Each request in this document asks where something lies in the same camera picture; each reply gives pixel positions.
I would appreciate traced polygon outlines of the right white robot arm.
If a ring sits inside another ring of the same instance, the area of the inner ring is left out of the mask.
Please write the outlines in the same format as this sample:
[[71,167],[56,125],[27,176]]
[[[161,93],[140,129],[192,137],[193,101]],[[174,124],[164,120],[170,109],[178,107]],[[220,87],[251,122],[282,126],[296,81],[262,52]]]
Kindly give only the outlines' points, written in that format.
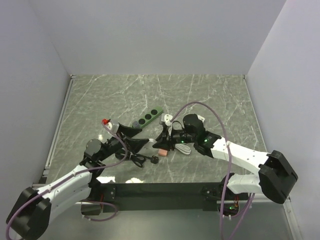
[[253,150],[214,134],[204,127],[203,118],[188,114],[183,118],[183,128],[173,128],[173,116],[162,114],[162,132],[153,148],[174,150],[177,144],[193,144],[201,155],[224,160],[249,171],[248,174],[231,173],[228,181],[219,187],[222,198],[230,200],[236,194],[263,194],[277,204],[283,204],[298,175],[286,157],[279,151],[271,153]]

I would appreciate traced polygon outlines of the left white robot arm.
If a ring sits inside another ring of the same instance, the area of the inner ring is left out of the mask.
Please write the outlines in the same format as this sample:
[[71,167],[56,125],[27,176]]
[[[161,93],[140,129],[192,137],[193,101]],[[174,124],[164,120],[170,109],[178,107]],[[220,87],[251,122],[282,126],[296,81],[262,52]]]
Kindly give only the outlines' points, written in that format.
[[142,131],[139,128],[105,119],[101,124],[111,134],[110,139],[106,142],[89,140],[82,161],[73,170],[38,189],[28,187],[21,192],[6,219],[6,239],[11,238],[11,230],[23,240],[39,239],[49,224],[65,210],[77,202],[94,201],[99,197],[97,178],[108,168],[103,160],[119,150],[124,150],[125,157],[128,157],[151,142],[148,138],[135,138]]

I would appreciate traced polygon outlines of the green power strip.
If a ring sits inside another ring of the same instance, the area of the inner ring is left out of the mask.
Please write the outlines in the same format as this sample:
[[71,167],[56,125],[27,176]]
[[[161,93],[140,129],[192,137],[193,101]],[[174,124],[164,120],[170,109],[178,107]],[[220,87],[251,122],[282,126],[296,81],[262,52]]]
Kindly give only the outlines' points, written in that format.
[[151,122],[153,122],[156,118],[161,116],[163,112],[164,110],[162,107],[156,106],[143,114],[139,119],[135,120],[131,124],[131,126],[135,129],[143,129]]

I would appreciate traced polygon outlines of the pink square adapter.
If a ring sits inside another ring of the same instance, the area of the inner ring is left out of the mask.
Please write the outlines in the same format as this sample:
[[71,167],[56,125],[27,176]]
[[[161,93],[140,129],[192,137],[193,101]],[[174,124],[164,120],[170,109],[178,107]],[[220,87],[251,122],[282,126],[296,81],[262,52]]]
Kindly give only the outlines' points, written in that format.
[[168,151],[165,149],[159,149],[158,150],[158,155],[161,157],[166,157],[168,155]]

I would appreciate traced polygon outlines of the white USB power strip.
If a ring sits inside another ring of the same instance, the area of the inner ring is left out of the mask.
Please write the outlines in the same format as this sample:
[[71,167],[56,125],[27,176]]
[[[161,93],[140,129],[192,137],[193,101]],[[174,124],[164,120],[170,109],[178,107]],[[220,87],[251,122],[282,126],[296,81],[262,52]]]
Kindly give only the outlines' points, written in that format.
[[205,118],[204,118],[204,117],[202,117],[202,116],[200,116],[200,115],[197,115],[197,117],[198,117],[198,119],[201,120],[202,122],[205,121]]

